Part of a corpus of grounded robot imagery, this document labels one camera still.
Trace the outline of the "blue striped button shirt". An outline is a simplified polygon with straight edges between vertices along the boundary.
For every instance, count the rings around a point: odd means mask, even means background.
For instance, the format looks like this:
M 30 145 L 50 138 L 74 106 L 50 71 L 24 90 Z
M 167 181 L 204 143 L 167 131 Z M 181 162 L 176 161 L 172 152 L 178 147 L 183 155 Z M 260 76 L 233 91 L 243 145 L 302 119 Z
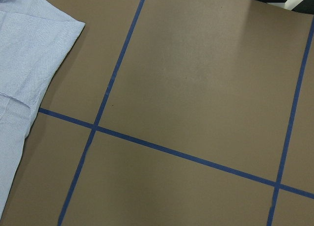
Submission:
M 0 206 L 47 88 L 85 24 L 46 0 L 0 0 Z

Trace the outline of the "brown paper table mat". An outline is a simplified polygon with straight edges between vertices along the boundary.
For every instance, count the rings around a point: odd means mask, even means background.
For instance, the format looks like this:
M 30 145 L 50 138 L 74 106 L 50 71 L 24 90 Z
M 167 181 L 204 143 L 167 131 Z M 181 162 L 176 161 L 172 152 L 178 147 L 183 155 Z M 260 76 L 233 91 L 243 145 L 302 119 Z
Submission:
M 85 22 L 3 226 L 311 226 L 314 18 L 254 0 L 48 0 Z

